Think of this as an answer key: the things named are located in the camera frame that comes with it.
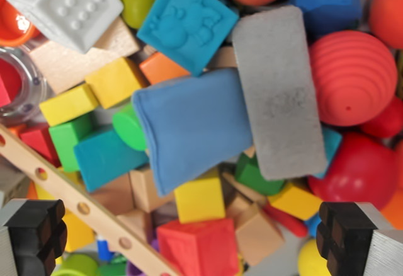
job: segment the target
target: gray foam brick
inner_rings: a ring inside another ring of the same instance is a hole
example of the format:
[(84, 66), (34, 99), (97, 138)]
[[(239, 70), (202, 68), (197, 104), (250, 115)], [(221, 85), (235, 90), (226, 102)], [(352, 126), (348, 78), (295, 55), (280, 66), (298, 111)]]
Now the gray foam brick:
[(262, 175), (277, 180), (324, 171), (301, 10), (287, 6), (247, 16), (233, 39)]

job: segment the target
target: yellow block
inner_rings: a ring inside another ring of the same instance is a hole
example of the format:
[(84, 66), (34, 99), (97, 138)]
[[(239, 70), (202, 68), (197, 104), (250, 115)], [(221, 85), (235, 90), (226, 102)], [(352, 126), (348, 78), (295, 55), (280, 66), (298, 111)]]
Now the yellow block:
[(147, 86), (139, 68), (126, 58), (119, 58), (86, 76), (102, 107), (110, 108)]
[(217, 168), (174, 191), (179, 221), (182, 224), (225, 217), (224, 198)]
[(63, 221), (67, 226), (67, 252), (74, 252), (95, 241), (93, 230), (73, 213), (66, 213)]
[(270, 204), (296, 218), (307, 221), (319, 211), (322, 200), (313, 195), (300, 180), (289, 181), (284, 189), (269, 196)]
[(39, 104), (50, 126), (68, 122), (93, 111), (99, 105), (88, 84), (82, 84)]

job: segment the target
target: blue toy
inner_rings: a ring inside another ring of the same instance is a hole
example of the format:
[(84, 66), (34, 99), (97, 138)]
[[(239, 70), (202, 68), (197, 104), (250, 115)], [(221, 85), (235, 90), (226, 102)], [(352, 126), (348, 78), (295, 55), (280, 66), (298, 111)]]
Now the blue toy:
[(156, 0), (137, 36), (199, 76), (238, 18), (224, 0)]
[(145, 133), (160, 196), (253, 143), (235, 69), (138, 90), (133, 105)]
[(360, 0), (290, 0), (304, 12), (305, 27), (314, 38), (352, 28), (362, 16)]
[(143, 151), (127, 146), (113, 130), (106, 126), (74, 147), (81, 175), (88, 192), (148, 163)]

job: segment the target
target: wooden block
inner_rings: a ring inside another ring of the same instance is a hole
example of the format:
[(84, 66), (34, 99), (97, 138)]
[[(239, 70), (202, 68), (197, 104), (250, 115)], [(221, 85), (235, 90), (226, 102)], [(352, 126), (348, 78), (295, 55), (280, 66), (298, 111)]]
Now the wooden block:
[(319, 211), (322, 200), (312, 194), (302, 180), (289, 181), (284, 189), (268, 200), (272, 207), (307, 221)]
[(131, 97), (134, 91), (147, 86), (147, 81), (134, 62), (121, 57), (85, 77), (104, 109)]
[(224, 198), (218, 168), (174, 190), (179, 221), (182, 224), (225, 217)]
[(119, 176), (90, 193), (90, 195), (113, 215), (120, 215), (134, 209), (132, 187), (128, 174)]
[(149, 166), (139, 170), (133, 170), (129, 174), (132, 183), (134, 203), (140, 210), (150, 213), (156, 208), (175, 199), (174, 193), (170, 193), (165, 197), (158, 196), (152, 170)]
[(92, 48), (83, 55), (48, 41), (32, 50), (30, 57), (46, 77), (52, 90), (59, 94), (83, 82), (93, 71), (140, 49), (121, 18), (112, 23), (95, 46), (97, 48)]
[(39, 104), (50, 126), (68, 122), (98, 107), (99, 103), (88, 84), (82, 84)]
[(252, 204), (235, 219), (238, 249), (248, 265), (257, 265), (284, 244), (283, 236), (257, 204)]
[(190, 73), (164, 54), (157, 52), (140, 64), (140, 69), (150, 84), (158, 84), (168, 79), (189, 76)]

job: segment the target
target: red block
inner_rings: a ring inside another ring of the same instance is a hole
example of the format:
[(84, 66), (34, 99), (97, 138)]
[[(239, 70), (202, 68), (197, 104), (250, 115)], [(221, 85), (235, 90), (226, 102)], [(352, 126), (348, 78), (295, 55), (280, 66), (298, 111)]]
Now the red block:
[(49, 134), (49, 125), (46, 123), (30, 127), (20, 133), (20, 139), (41, 154), (56, 168), (60, 167), (59, 157)]
[(232, 219), (175, 220), (158, 227), (157, 235), (161, 254), (184, 276), (234, 276), (239, 270)]

